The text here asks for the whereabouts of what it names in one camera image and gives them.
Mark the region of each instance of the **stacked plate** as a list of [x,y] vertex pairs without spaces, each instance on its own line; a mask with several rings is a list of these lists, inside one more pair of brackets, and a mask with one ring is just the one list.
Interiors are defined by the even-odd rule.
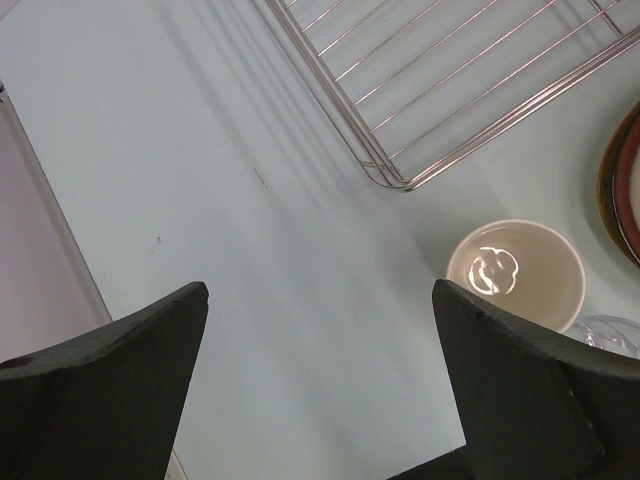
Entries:
[[609,236],[640,267],[640,103],[609,142],[598,175],[598,205]]

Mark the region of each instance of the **metal wire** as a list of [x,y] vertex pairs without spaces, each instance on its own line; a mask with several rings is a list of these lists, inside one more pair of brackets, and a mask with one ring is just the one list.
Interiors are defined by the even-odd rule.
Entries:
[[[421,0],[413,1],[413,7],[418,7],[419,4],[416,2],[420,2]],[[618,18],[616,18],[616,7],[624,3],[628,7],[635,6],[632,14],[637,15],[637,22],[640,23],[640,2],[635,2],[635,0],[609,0],[609,3],[603,6],[598,0],[589,0],[588,2],[583,2],[582,0],[563,0],[562,2],[559,0],[546,0],[545,3],[535,9],[535,11],[527,13],[524,17],[515,21],[513,25],[507,28],[497,39],[487,42],[483,46],[482,43],[473,40],[469,41],[466,38],[467,35],[472,34],[474,31],[477,34],[478,30],[484,30],[484,27],[478,28],[479,25],[476,25],[478,22],[490,22],[487,23],[487,25],[492,25],[491,28],[497,29],[495,25],[499,24],[499,22],[497,22],[495,18],[504,14],[506,9],[519,8],[519,10],[513,10],[514,12],[519,12],[527,8],[526,4],[520,2],[511,3],[510,0],[487,0],[486,3],[478,5],[475,11],[470,11],[466,19],[459,20],[457,23],[452,24],[448,32],[442,34],[440,38],[434,39],[435,41],[431,43],[431,45],[425,45],[421,51],[419,50],[417,55],[403,62],[401,66],[395,68],[395,71],[385,75],[382,80],[373,83],[374,86],[367,88],[365,90],[366,93],[360,93],[356,96],[355,100],[352,100],[347,91],[353,91],[354,81],[357,82],[359,78],[362,78],[362,75],[367,77],[370,74],[375,74],[380,66],[386,64],[384,59],[391,58],[394,60],[396,57],[398,57],[398,59],[403,58],[404,47],[402,42],[409,38],[408,35],[410,35],[414,29],[424,28],[426,25],[425,22],[429,21],[439,22],[438,24],[441,24],[443,21],[446,21],[446,19],[452,18],[452,16],[447,15],[447,13],[451,13],[451,11],[457,7],[452,6],[449,2],[443,2],[443,0],[432,0],[426,6],[415,8],[414,11],[417,13],[404,16],[404,18],[408,18],[408,20],[398,22],[397,26],[390,30],[390,34],[377,39],[375,42],[371,42],[373,46],[368,48],[366,53],[361,53],[355,57],[356,59],[353,59],[352,55],[345,54],[345,52],[348,52],[350,49],[356,49],[358,46],[358,43],[354,42],[354,39],[349,39],[350,35],[357,29],[365,28],[366,26],[371,27],[373,25],[371,22],[380,21],[382,18],[381,15],[385,15],[385,18],[387,18],[389,15],[397,14],[403,4],[406,7],[407,4],[410,3],[409,0],[398,3],[392,3],[391,0],[377,0],[369,10],[361,14],[350,25],[347,25],[346,30],[337,33],[333,39],[329,40],[329,42],[325,44],[326,46],[321,49],[316,47],[312,40],[313,35],[309,36],[312,30],[315,32],[313,27],[321,22],[327,22],[322,28],[326,31],[326,27],[338,20],[341,15],[344,15],[346,9],[356,8],[358,2],[355,2],[355,0],[351,2],[335,0],[330,6],[324,8],[322,13],[311,19],[304,27],[301,27],[297,18],[302,12],[302,10],[299,9],[302,8],[301,6],[312,5],[310,2],[312,2],[312,0],[253,0],[254,5],[256,5],[261,12],[261,16],[269,25],[272,33],[278,39],[289,59],[301,74],[305,83],[309,86],[311,92],[323,107],[338,132],[343,139],[345,139],[360,165],[365,169],[367,175],[369,175],[374,182],[382,186],[401,191],[412,191],[423,185],[429,179],[462,160],[491,139],[501,135],[519,121],[604,67],[614,58],[640,44],[640,25],[630,29],[626,28],[625,31],[625,29],[621,27],[621,23],[618,22]],[[588,7],[587,9],[591,9],[592,13],[587,14],[584,12],[584,8],[582,7],[585,4]],[[548,29],[546,26],[543,26],[542,22],[548,22],[552,18],[556,18],[557,20],[559,15],[557,11],[558,8],[561,6],[566,7],[567,5],[570,7],[568,10],[571,10],[573,13],[571,15],[565,14],[568,20],[564,17],[562,19],[566,23],[566,25],[563,26],[565,33],[558,35],[556,38],[549,38],[550,34],[547,33]],[[628,20],[630,11],[631,9],[627,8],[625,20]],[[615,39],[601,40],[602,29],[597,27],[598,23],[603,26],[606,25],[603,28],[609,32],[609,36],[612,36],[611,32],[613,32]],[[540,43],[538,53],[535,53],[529,58],[524,57],[523,62],[520,63],[519,66],[506,71],[503,76],[497,76],[496,80],[489,83],[485,89],[478,90],[477,93],[474,93],[471,100],[464,102],[461,106],[453,105],[450,112],[445,113],[440,118],[430,115],[430,109],[426,106],[423,106],[422,110],[419,110],[419,107],[425,103],[427,97],[436,94],[436,90],[443,90],[443,92],[438,94],[443,95],[448,91],[447,89],[457,88],[448,87],[454,77],[462,76],[464,79],[464,75],[477,75],[477,73],[465,74],[465,72],[467,70],[473,71],[474,69],[470,68],[472,65],[489,62],[489,60],[485,61],[484,58],[489,58],[488,54],[490,52],[494,50],[496,52],[498,50],[504,52],[506,51],[505,49],[509,49],[509,52],[514,52],[517,51],[518,48],[522,49],[523,45],[519,42],[525,41],[523,40],[525,37],[522,36],[523,34],[521,32],[529,32],[528,35],[531,35],[532,30],[534,31],[533,38]],[[370,31],[375,33],[377,28],[372,27]],[[593,40],[595,36],[598,37],[598,41],[607,42],[604,48],[602,48],[600,44],[598,50],[594,50],[593,53],[582,61],[574,56],[576,60],[573,60],[573,66],[568,72],[566,71],[566,65],[571,64],[571,57],[557,61],[559,70],[556,74],[556,80],[551,78],[548,80],[550,83],[548,83],[546,87],[537,91],[532,90],[530,97],[519,105],[508,106],[508,101],[513,100],[510,100],[511,94],[509,94],[509,90],[506,89],[507,84],[516,81],[516,85],[520,85],[517,82],[527,79],[527,75],[525,75],[524,72],[530,72],[528,73],[529,76],[532,76],[531,72],[535,74],[539,68],[531,68],[532,65],[539,63],[542,59],[549,58],[551,52],[559,51],[565,54],[571,51],[568,47],[560,48],[561,45],[570,43],[567,42],[567,40],[574,37],[581,38],[580,45],[586,48],[584,46],[585,39]],[[438,58],[440,60],[442,58],[449,59],[455,55],[460,55],[460,44],[466,45],[469,50],[477,48],[478,53],[471,54],[470,58],[464,58],[464,56],[462,56],[458,65],[452,68],[449,73],[436,79],[435,82],[431,82],[431,86],[422,92],[414,94],[410,100],[399,102],[399,104],[391,110],[393,113],[387,113],[382,120],[373,122],[373,124],[370,125],[369,122],[363,118],[362,108],[365,107],[365,103],[369,117],[372,116],[371,112],[379,114],[382,110],[393,106],[393,102],[390,103],[389,99],[402,98],[404,96],[403,89],[406,88],[407,84],[413,85],[413,83],[415,83],[418,85],[419,83],[425,82],[425,79],[420,77],[420,75],[424,75],[424,71],[429,71],[428,69],[424,69],[424,65],[429,65],[429,62],[437,62]],[[525,50],[535,52],[535,49],[532,49],[531,45],[527,46],[529,48]],[[336,54],[338,56],[345,55],[345,58],[349,56],[352,58],[352,60],[346,64],[346,67],[340,69],[340,73],[338,74],[331,68],[331,62],[327,62],[326,58],[324,58],[329,51],[332,51],[331,57],[333,58],[335,56],[333,50],[337,50]],[[419,73],[417,70],[419,63],[422,65],[422,73]],[[474,68],[475,72],[479,71],[478,67]],[[481,81],[482,78],[471,77],[471,87],[475,87],[475,84],[481,83]],[[376,98],[379,96],[384,97],[384,102],[378,107],[376,105]],[[449,147],[448,152],[444,155],[436,153],[434,154],[436,155],[435,157],[427,156],[422,166],[417,166],[417,174],[407,175],[409,171],[405,167],[398,167],[399,164],[397,164],[396,161],[402,161],[407,154],[409,155],[407,159],[414,161],[417,158],[415,152],[414,154],[408,153],[413,147],[417,145],[429,146],[432,143],[437,143],[434,142],[433,139],[443,137],[442,135],[438,136],[438,132],[446,132],[446,128],[448,128],[447,124],[455,124],[463,118],[467,118],[467,120],[472,118],[469,117],[469,112],[477,110],[473,107],[480,104],[480,101],[485,98],[494,99],[494,102],[498,102],[496,98],[500,98],[501,100],[499,101],[502,103],[498,103],[497,105],[501,107],[504,103],[508,108],[503,109],[504,113],[497,118],[488,116],[484,125],[479,124],[477,131],[470,133],[468,137],[457,146],[453,148]],[[458,99],[453,98],[452,103],[455,104],[456,101],[458,101]],[[401,120],[401,117],[407,116],[410,110],[416,110],[416,112],[412,114],[413,116],[408,115],[406,120]],[[424,117],[426,121],[434,120],[433,122],[429,122],[432,123],[433,126],[423,129],[421,133],[417,133],[413,138],[407,138],[404,145],[396,145],[395,148],[393,148],[394,141],[389,140],[389,134],[393,132],[394,128],[400,129],[398,130],[400,135],[395,140],[399,143],[400,138],[404,136],[403,132],[406,130],[404,127],[407,126],[407,122],[410,126],[409,130],[414,130],[415,125],[412,122],[414,122],[415,118],[418,118],[416,114],[419,118]]]

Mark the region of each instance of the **wire rack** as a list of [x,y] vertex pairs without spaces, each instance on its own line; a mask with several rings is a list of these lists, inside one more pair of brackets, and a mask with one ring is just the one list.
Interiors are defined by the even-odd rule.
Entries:
[[640,43],[638,0],[253,0],[369,177],[412,191]]

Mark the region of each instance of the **dishware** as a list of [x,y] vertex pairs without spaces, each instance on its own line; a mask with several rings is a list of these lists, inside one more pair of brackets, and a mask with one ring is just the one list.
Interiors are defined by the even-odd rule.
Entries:
[[585,273],[559,233],[528,220],[484,225],[458,245],[447,279],[514,315],[557,332],[580,312]]
[[629,250],[627,242],[620,231],[620,225],[618,224],[618,218],[616,216],[613,201],[613,173],[620,156],[620,149],[629,131],[630,125],[633,124],[634,120],[639,116],[640,102],[637,103],[626,115],[611,137],[598,171],[597,200],[600,218],[602,219],[602,223],[604,224],[609,237],[611,237],[618,249],[629,260],[631,260],[636,266],[640,267],[640,263],[638,263],[636,258],[633,256],[633,253],[631,253],[631,250]]
[[579,318],[565,335],[591,347],[640,359],[640,325],[624,318],[610,315]]
[[613,173],[613,204],[620,232],[640,263],[640,117],[636,116],[620,147],[620,155]]

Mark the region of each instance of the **white table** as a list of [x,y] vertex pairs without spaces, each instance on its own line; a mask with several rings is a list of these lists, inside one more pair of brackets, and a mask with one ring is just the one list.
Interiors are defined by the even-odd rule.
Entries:
[[583,313],[640,319],[595,201],[640,49],[405,195],[364,178],[246,0],[22,0],[0,46],[111,314],[211,291],[176,443],[191,480],[383,479],[460,446],[430,291],[482,223],[557,229]]

